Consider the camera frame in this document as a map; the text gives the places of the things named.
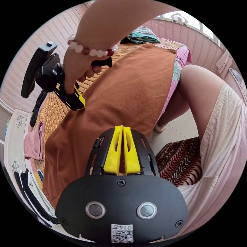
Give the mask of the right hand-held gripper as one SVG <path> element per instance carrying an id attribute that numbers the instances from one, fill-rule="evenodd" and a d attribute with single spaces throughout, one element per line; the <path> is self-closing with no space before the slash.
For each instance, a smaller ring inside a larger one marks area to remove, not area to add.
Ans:
<path id="1" fill-rule="evenodd" d="M 54 92 L 57 97 L 71 110 L 85 108 L 85 99 L 79 91 L 79 84 L 75 82 L 74 93 L 67 94 L 64 87 L 64 69 L 57 53 L 52 54 L 36 73 L 36 83 L 45 92 Z"/>

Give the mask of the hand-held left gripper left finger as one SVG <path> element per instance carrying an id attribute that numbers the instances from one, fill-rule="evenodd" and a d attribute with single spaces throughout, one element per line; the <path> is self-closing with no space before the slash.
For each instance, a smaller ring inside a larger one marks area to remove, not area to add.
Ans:
<path id="1" fill-rule="evenodd" d="M 116 126 L 111 137 L 103 170 L 105 173 L 119 174 L 123 126 Z"/>

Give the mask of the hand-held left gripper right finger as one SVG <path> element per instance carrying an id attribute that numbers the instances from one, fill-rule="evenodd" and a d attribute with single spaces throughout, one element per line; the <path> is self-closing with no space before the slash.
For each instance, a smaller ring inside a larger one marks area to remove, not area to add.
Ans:
<path id="1" fill-rule="evenodd" d="M 123 127 L 123 143 L 126 175 L 140 173 L 140 163 L 130 127 Z"/>

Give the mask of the person's right hand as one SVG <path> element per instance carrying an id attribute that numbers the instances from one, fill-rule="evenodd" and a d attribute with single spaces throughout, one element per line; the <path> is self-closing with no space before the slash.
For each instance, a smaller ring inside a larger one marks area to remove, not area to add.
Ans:
<path id="1" fill-rule="evenodd" d="M 76 81 L 83 82 L 87 77 L 91 78 L 94 74 L 101 71 L 100 66 L 91 66 L 93 61 L 106 59 L 108 59 L 107 56 L 91 57 L 89 55 L 83 55 L 82 53 L 76 53 L 74 50 L 68 48 L 63 63 L 65 73 L 64 87 L 66 93 L 74 93 L 74 85 Z"/>

